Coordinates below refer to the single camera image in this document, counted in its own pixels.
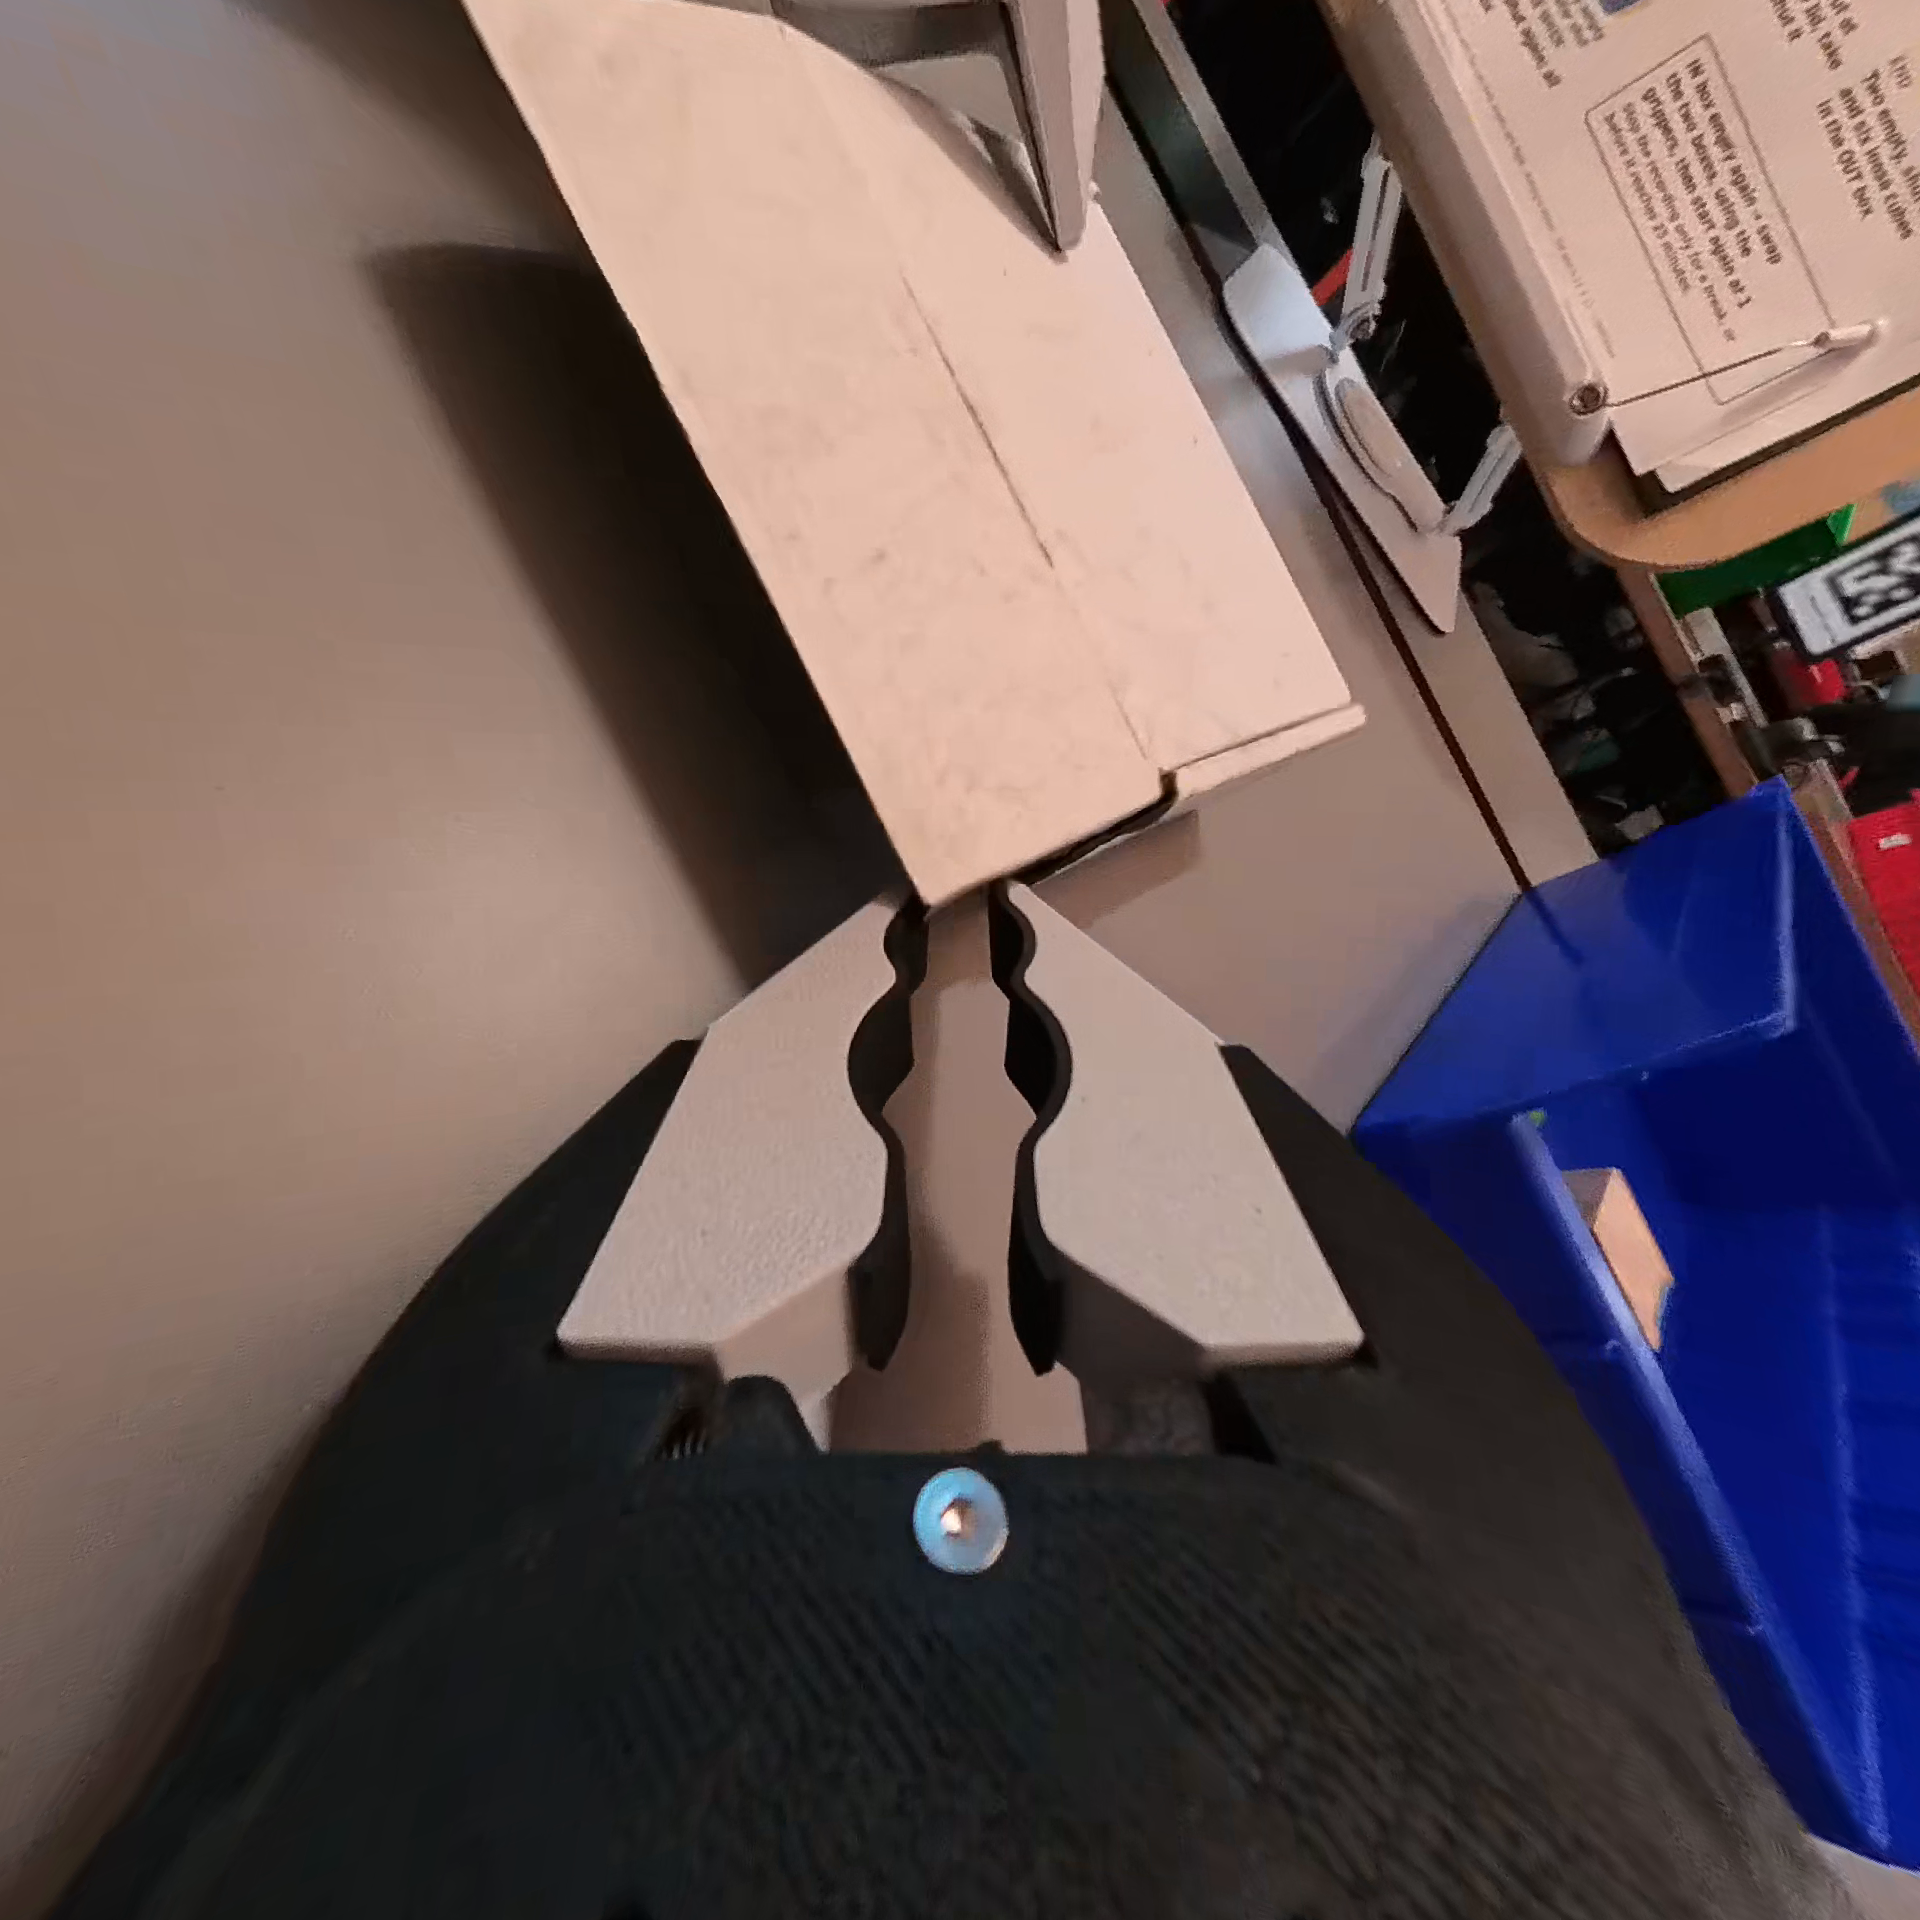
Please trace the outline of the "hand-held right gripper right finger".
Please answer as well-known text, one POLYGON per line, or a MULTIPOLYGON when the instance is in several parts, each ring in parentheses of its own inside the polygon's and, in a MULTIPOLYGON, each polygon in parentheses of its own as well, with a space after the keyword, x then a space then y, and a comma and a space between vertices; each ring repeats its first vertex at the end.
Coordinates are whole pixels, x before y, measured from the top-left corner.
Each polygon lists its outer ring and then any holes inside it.
POLYGON ((987 902, 1015 1149, 1020 1352, 1089 1452, 1212 1452, 1232 1374, 1349 1365, 1363 1332, 1225 1041, 1025 885, 987 902))

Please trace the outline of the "black and white printed tag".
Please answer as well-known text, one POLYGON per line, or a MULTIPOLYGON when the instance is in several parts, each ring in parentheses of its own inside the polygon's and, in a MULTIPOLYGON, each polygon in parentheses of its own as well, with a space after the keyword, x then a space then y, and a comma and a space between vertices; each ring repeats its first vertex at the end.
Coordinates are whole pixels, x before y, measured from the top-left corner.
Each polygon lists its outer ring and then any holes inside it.
POLYGON ((1811 662, 1898 640, 1917 623, 1917 513, 1772 589, 1777 623, 1811 662))

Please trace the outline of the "red bin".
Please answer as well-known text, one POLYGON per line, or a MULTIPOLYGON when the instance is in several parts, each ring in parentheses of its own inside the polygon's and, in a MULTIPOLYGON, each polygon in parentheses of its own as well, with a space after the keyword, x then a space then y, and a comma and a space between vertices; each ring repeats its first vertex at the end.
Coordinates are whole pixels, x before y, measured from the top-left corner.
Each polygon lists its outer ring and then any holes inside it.
POLYGON ((1917 949, 1917 793, 1848 822, 1860 881, 1886 943, 1916 965, 1917 949))

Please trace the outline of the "white stand base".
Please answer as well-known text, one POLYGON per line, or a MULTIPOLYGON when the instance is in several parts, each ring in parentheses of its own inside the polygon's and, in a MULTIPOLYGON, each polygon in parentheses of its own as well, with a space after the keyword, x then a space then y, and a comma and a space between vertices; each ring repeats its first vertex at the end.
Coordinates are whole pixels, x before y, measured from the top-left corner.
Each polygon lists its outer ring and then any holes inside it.
POLYGON ((1491 513, 1523 448, 1499 419, 1455 497, 1443 497, 1363 375, 1356 348, 1378 323, 1404 186, 1378 138, 1362 161, 1349 280, 1328 320, 1281 242, 1259 242, 1225 281, 1225 312, 1283 416, 1395 570, 1427 626, 1453 632, 1462 533, 1491 513))

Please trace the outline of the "small cardboard box in bin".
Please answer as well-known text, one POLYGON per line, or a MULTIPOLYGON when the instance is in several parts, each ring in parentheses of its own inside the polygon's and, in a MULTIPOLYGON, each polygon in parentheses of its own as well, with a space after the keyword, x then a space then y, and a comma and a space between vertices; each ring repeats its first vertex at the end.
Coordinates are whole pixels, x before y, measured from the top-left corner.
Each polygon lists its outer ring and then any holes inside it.
POLYGON ((1673 1274, 1634 1186, 1620 1169, 1568 1169, 1561 1182, 1649 1348, 1658 1352, 1673 1274))

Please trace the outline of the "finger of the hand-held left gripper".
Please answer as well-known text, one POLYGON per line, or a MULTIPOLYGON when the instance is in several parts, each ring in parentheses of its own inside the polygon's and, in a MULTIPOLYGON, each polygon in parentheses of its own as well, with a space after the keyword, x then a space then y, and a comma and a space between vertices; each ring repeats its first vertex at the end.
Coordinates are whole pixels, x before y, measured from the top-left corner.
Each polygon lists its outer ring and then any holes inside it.
POLYGON ((1003 3, 1003 15, 1052 245, 1071 251, 1088 231, 1094 198, 1105 87, 1100 3, 1003 3))
POLYGON ((1009 186, 1038 203, 1031 158, 1033 7, 1024 3, 769 3, 769 15, 966 121, 1009 186))

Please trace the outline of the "green bin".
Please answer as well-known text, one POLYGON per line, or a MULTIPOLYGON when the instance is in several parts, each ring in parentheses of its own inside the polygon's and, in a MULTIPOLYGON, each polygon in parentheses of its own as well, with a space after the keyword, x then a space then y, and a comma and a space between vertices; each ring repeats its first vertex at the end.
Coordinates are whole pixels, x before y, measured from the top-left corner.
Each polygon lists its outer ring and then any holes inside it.
POLYGON ((1667 571, 1658 576, 1662 594, 1676 617, 1768 594, 1839 557, 1853 518, 1856 505, 1843 505, 1728 562, 1667 571))

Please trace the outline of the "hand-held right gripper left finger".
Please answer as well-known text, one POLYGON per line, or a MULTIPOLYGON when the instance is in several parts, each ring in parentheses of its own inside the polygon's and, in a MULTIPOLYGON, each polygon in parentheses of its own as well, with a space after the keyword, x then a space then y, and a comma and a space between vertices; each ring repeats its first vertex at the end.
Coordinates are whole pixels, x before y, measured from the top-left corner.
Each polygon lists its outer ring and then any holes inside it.
POLYGON ((887 1370, 909 1316, 883 1112, 924 963, 924 909, 883 895, 705 1028, 559 1321, 568 1356, 771 1380, 829 1442, 840 1382, 887 1370))

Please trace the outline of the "printed instruction sheet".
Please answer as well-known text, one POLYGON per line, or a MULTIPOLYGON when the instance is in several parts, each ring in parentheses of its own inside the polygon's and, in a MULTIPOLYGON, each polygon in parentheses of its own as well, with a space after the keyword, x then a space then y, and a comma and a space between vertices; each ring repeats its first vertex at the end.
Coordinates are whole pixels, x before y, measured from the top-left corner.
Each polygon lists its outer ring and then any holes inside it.
POLYGON ((1916 3, 1425 14, 1635 476, 1687 492, 1916 386, 1916 3))

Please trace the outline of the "white sheet holder board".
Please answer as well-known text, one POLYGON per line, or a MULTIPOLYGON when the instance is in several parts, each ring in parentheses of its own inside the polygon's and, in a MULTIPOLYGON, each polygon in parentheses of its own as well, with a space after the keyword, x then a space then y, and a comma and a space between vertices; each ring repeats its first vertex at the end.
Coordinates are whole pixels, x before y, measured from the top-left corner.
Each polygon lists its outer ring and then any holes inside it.
POLYGON ((1429 223, 1429 248, 1466 281, 1460 308, 1474 317, 1484 360, 1530 455, 1560 468, 1588 464, 1603 444, 1617 444, 1607 394, 1565 311, 1546 251, 1530 236, 1505 188, 1491 139, 1467 118, 1425 5, 1466 3, 1344 5, 1339 47, 1410 198, 1429 223))

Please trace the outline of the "blue plastic bin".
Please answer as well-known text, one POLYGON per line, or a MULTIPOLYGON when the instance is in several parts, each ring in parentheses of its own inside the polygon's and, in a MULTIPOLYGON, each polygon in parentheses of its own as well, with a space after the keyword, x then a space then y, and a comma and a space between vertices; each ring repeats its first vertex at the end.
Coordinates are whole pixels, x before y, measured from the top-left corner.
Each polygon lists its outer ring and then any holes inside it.
POLYGON ((1819 1836, 1917 1865, 1917 1062, 1768 783, 1519 900, 1356 1118, 1578 1395, 1819 1836), (1568 1169, 1667 1252, 1649 1348, 1568 1169))

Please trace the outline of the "white cardboard box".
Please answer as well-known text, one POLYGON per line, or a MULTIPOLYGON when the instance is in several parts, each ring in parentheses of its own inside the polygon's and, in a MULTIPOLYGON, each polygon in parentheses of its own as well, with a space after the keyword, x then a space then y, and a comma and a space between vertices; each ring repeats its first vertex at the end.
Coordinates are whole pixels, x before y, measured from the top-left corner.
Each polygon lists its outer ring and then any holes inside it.
POLYGON ((924 905, 1362 730, 1094 188, 768 5, 468 17, 924 905))

